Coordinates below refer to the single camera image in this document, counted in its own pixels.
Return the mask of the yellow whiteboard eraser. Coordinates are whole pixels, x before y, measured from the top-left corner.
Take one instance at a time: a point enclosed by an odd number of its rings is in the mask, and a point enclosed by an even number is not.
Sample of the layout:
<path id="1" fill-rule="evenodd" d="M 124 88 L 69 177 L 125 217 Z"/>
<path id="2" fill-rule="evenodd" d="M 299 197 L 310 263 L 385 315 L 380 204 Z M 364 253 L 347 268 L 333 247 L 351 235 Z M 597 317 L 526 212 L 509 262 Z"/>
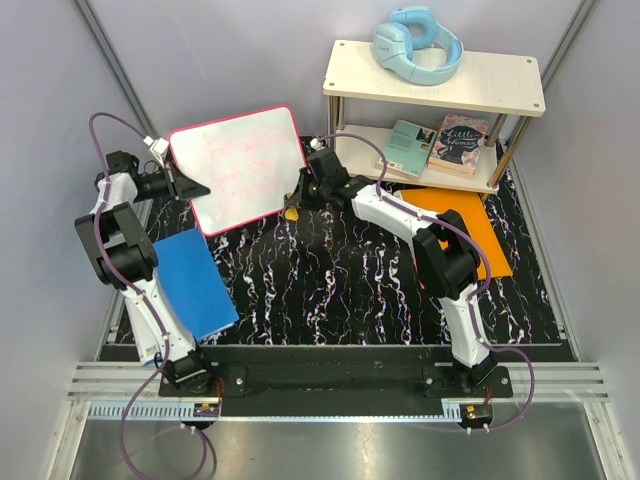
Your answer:
<path id="1" fill-rule="evenodd" d="M 295 207 L 287 207 L 283 211 L 283 216 L 287 221 L 297 222 L 300 218 L 299 210 Z"/>

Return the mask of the pink framed whiteboard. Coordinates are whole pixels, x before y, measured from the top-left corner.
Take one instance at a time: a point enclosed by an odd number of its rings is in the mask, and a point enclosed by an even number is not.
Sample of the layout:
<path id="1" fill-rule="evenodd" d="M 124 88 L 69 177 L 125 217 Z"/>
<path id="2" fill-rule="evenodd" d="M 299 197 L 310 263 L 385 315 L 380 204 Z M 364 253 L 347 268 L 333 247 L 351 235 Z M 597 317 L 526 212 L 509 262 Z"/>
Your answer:
<path id="1" fill-rule="evenodd" d="M 281 212 L 306 165 L 287 105 L 176 129 L 168 142 L 178 168 L 210 190 L 191 200 L 206 237 Z"/>

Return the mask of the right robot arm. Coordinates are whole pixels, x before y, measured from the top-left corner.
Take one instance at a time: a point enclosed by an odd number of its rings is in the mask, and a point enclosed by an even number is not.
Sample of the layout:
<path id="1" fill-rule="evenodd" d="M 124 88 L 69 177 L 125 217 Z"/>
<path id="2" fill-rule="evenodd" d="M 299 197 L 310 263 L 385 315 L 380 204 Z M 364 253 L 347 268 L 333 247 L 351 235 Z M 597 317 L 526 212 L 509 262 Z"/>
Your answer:
<path id="1" fill-rule="evenodd" d="M 445 315 L 453 366 L 444 386 L 470 397 L 497 391 L 497 362 L 480 325 L 476 294 L 481 257 L 459 213 L 420 210 L 366 177 L 351 176 L 329 148 L 308 157 L 285 207 L 351 211 L 403 240 L 410 247 L 419 281 L 439 300 Z"/>

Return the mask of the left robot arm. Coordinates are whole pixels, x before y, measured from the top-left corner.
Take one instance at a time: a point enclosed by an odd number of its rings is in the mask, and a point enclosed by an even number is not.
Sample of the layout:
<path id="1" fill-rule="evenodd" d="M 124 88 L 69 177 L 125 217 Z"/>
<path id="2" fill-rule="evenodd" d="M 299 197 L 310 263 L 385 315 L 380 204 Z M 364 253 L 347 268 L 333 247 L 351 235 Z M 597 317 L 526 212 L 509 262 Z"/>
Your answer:
<path id="1" fill-rule="evenodd" d="M 156 251 L 133 204 L 191 200 L 210 189 L 184 175 L 171 156 L 154 173 L 139 173 L 138 158 L 123 151 L 107 154 L 106 166 L 95 180 L 95 207 L 74 222 L 79 239 L 99 280 L 124 298 L 140 362 L 160 367 L 174 389 L 206 395 L 216 372 L 163 291 Z"/>

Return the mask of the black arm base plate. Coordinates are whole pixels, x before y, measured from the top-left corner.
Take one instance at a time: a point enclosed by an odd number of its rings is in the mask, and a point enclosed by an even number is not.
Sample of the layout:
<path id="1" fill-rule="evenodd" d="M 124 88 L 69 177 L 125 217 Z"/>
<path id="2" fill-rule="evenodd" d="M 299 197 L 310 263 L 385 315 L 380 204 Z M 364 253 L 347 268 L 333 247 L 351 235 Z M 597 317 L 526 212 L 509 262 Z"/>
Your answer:
<path id="1" fill-rule="evenodd" d="M 162 397 L 219 394 L 225 420 L 383 420 L 445 415 L 444 403 L 510 399 L 509 372 L 491 360 L 479 372 L 455 365 L 443 346 L 241 346 L 204 350 L 213 377 Z"/>

